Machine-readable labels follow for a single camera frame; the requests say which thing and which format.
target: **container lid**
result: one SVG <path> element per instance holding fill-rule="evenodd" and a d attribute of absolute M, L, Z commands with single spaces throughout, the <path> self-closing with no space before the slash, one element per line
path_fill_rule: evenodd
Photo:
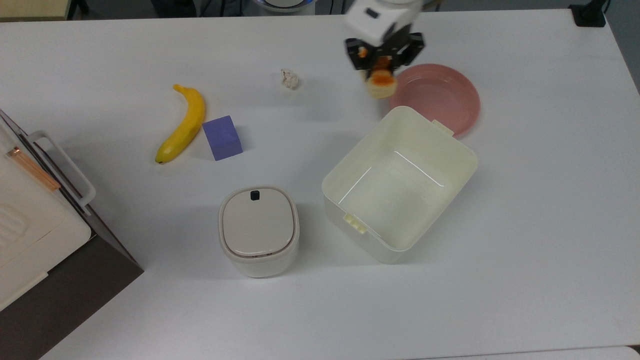
<path fill-rule="evenodd" d="M 241 190 L 224 205 L 221 217 L 222 240 L 231 252 L 244 258 L 280 252 L 295 232 L 293 207 L 275 188 Z"/>
<path fill-rule="evenodd" d="M 463 74 L 439 64 L 412 66 L 397 77 L 398 87 L 389 106 L 408 106 L 430 121 L 437 120 L 458 137 L 480 114 L 480 96 Z"/>

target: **black cable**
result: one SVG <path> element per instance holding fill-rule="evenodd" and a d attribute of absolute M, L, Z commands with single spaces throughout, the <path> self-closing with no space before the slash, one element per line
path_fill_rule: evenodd
<path fill-rule="evenodd" d="M 209 0 L 209 2 L 205 6 L 202 7 L 202 9 L 200 10 L 200 17 L 204 16 L 204 13 L 207 11 L 207 8 L 211 4 L 211 1 L 213 1 L 213 0 Z"/>

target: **white lidded container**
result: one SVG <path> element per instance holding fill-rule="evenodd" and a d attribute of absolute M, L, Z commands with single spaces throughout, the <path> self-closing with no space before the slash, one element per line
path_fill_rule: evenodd
<path fill-rule="evenodd" d="M 298 254 L 300 221 L 296 204 L 275 186 L 232 192 L 220 206 L 218 229 L 223 251 L 250 277 L 277 275 Z"/>
<path fill-rule="evenodd" d="M 52 178 L 33 175 L 34 168 L 42 169 L 3 120 L 0 116 L 0 311 L 91 237 L 60 191 L 45 185 L 43 179 Z"/>
<path fill-rule="evenodd" d="M 382 263 L 409 250 L 477 169 L 453 132 L 398 106 L 322 183 L 328 218 Z"/>

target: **box handle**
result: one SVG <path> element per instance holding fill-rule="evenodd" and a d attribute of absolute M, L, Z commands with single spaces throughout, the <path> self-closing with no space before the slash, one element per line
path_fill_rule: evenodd
<path fill-rule="evenodd" d="M 364 225 L 362 225 L 362 223 L 359 222 L 353 215 L 345 214 L 344 217 L 342 218 L 344 219 L 344 221 L 347 222 L 347 224 L 351 225 L 360 234 L 364 234 L 367 232 L 367 228 Z"/>
<path fill-rule="evenodd" d="M 447 133 L 449 136 L 453 136 L 453 131 L 451 131 L 448 127 L 442 125 L 439 121 L 434 120 L 432 121 L 432 123 L 437 126 L 440 130 L 444 131 L 445 133 Z"/>
<path fill-rule="evenodd" d="M 40 140 L 40 139 L 42 139 L 42 138 L 46 138 L 49 142 L 51 142 L 51 145 L 53 145 L 53 147 L 56 148 L 56 150 L 62 155 L 64 160 L 69 164 L 69 166 L 71 166 L 71 169 L 73 169 L 74 172 L 77 173 L 77 175 L 80 178 L 80 180 L 82 180 L 82 182 L 84 182 L 84 185 L 86 186 L 86 188 L 88 190 L 87 194 L 85 194 L 84 196 L 82 196 L 80 198 L 77 197 L 73 191 L 69 191 L 69 194 L 71 194 L 71 196 L 74 198 L 76 203 L 78 205 L 80 205 L 82 208 L 87 206 L 87 204 L 89 204 L 89 202 L 91 200 L 93 200 L 93 198 L 95 197 L 95 188 L 89 182 L 89 180 L 86 178 L 86 176 L 84 176 L 84 174 L 80 171 L 78 166 L 76 166 L 76 164 L 74 164 L 74 162 L 71 160 L 71 158 L 69 158 L 69 155 L 67 155 L 67 153 L 60 147 L 60 145 L 58 145 L 58 143 L 53 141 L 53 139 L 51 137 L 49 137 L 49 135 L 46 132 L 44 132 L 42 130 L 38 130 L 38 131 L 35 131 L 34 133 L 31 133 L 29 136 L 27 136 L 27 140 L 34 147 L 35 147 L 35 142 Z M 59 176 L 58 179 L 60 181 L 62 181 L 63 177 Z"/>

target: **black button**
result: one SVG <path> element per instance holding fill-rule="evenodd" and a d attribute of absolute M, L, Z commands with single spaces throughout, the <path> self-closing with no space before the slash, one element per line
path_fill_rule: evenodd
<path fill-rule="evenodd" d="M 377 19 L 380 16 L 380 14 L 375 12 L 372 8 L 367 8 L 364 12 L 367 13 L 368 16 L 371 16 L 374 19 Z"/>

